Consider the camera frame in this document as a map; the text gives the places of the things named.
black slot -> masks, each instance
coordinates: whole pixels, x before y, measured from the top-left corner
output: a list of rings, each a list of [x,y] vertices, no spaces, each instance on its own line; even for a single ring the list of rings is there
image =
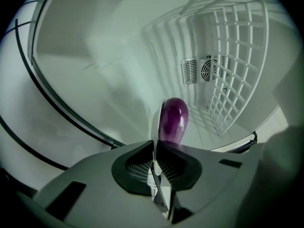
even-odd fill
[[[46,208],[46,212],[59,220],[64,220],[85,187],[86,185],[84,183],[77,181],[71,182]]]
[[[237,161],[230,161],[230,160],[225,160],[222,159],[219,163],[223,164],[223,165],[228,165],[234,168],[240,168],[242,163],[241,162],[237,162]]]

wire shelf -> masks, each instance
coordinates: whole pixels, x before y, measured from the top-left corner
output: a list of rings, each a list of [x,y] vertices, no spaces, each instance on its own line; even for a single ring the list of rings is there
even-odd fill
[[[266,4],[253,1],[225,7],[211,12],[209,20],[211,62],[216,62],[217,68],[210,72],[211,77],[215,76],[215,87],[209,114],[219,135],[223,135],[243,112],[263,71],[269,34]]]

circular fan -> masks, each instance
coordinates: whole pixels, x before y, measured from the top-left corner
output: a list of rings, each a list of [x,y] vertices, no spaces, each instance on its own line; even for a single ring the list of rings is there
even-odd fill
[[[212,80],[215,80],[215,74],[217,72],[217,67],[213,65],[213,77]],[[204,80],[210,81],[210,75],[211,75],[211,60],[208,60],[201,69],[201,76]]]

eggplant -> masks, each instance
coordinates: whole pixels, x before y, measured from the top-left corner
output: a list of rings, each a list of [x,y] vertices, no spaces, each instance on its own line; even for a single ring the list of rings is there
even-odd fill
[[[161,108],[159,140],[180,143],[186,132],[188,120],[186,103],[179,98],[168,99]]]

vent grate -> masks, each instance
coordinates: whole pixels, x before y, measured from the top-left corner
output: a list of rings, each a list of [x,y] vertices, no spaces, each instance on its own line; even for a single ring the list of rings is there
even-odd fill
[[[217,67],[216,65],[213,65],[212,80],[215,80],[216,72],[217,72]],[[207,61],[201,69],[201,76],[204,80],[210,81],[210,75],[211,75],[211,60]]]
[[[183,70],[184,84],[190,85],[197,83],[198,67],[197,67],[196,59],[193,60],[187,59],[187,61],[182,64],[182,70]]]
[[[133,164],[128,163],[126,165],[128,172],[135,177],[136,179],[147,182],[148,180],[148,172],[152,165],[152,160],[146,163]]]
[[[225,56],[222,56],[222,67],[225,67],[225,62],[226,62],[226,58],[225,58]],[[231,70],[231,58],[228,58],[227,69]],[[221,78],[223,78],[223,75],[224,75],[224,70],[220,69],[219,76]]]

